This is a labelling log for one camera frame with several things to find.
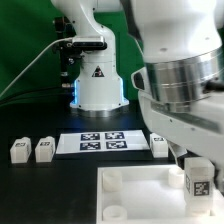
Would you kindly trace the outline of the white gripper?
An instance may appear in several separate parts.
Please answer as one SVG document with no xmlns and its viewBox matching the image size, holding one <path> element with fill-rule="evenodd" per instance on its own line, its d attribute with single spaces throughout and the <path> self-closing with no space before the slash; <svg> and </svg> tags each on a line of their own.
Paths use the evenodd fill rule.
<svg viewBox="0 0 224 224">
<path fill-rule="evenodd" d="M 147 128 L 214 163 L 216 186 L 224 193 L 224 93 L 193 102 L 187 113 L 168 112 L 143 91 L 138 99 Z"/>
</svg>

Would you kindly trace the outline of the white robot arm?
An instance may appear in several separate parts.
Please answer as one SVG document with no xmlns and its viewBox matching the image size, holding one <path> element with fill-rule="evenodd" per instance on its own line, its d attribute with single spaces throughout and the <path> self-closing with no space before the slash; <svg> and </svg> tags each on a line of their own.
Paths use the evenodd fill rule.
<svg viewBox="0 0 224 224">
<path fill-rule="evenodd" d="M 72 23 L 83 53 L 72 108 L 108 114 L 127 105 L 116 71 L 115 36 L 97 12 L 122 10 L 143 43 L 132 75 L 146 127 L 215 164 L 224 178 L 224 58 L 218 29 L 224 0 L 51 0 Z"/>
</svg>

